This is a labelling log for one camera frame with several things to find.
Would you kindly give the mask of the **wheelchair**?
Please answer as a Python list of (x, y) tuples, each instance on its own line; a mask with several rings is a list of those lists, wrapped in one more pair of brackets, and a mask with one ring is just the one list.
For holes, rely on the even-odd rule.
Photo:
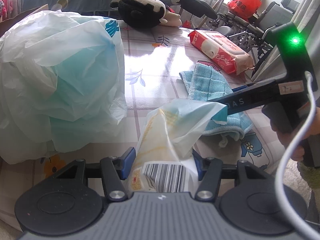
[(295, 0), (271, 2), (258, 16), (244, 20), (231, 12), (219, 13), (214, 21), (216, 31), (225, 35), (242, 50), (250, 53), (255, 67), (259, 67), (273, 49), (268, 33), (291, 21), (300, 3)]

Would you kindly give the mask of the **pink wet wipes pack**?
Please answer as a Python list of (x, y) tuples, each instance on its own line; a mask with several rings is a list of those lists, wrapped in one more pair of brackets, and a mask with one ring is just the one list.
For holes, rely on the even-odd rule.
[(194, 47), (227, 74), (239, 75), (254, 68), (251, 55), (217, 31), (193, 30), (188, 37)]

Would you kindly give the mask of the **yellow white snack bag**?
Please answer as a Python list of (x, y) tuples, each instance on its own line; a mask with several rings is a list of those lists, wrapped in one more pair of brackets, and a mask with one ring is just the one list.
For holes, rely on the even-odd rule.
[(225, 125), (227, 106), (174, 99), (148, 113), (126, 181), (128, 191), (195, 194), (199, 175), (193, 145), (210, 121)]

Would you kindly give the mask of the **black-haired plush doll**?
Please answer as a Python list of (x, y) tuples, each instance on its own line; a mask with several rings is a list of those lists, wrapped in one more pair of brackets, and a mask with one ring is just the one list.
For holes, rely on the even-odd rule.
[(161, 0), (112, 0), (122, 20), (136, 29), (149, 29), (158, 25), (180, 27), (181, 16)]

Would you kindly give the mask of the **red plastic bag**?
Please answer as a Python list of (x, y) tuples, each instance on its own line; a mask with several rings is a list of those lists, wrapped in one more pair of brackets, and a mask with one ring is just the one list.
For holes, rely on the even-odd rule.
[(231, 0), (227, 5), (231, 13), (247, 21), (257, 12), (261, 4), (261, 0)]

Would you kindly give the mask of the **light blue plastic bag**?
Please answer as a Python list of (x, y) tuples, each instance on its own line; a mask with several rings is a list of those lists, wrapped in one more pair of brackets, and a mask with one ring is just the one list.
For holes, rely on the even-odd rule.
[(43, 10), (1, 37), (1, 158), (9, 164), (115, 139), (127, 115), (117, 20)]

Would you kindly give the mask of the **teal checked cleaning cloth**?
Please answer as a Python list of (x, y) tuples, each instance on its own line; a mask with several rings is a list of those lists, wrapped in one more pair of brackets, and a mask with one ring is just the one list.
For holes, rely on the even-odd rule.
[[(196, 63), (194, 70), (180, 72), (188, 98), (191, 100), (208, 101), (217, 99), (233, 91), (225, 77), (212, 66)], [(221, 135), (219, 146), (226, 147), (228, 138), (241, 140), (252, 129), (253, 123), (246, 113), (240, 112), (227, 116), (227, 123), (220, 125), (211, 120), (203, 135)]]

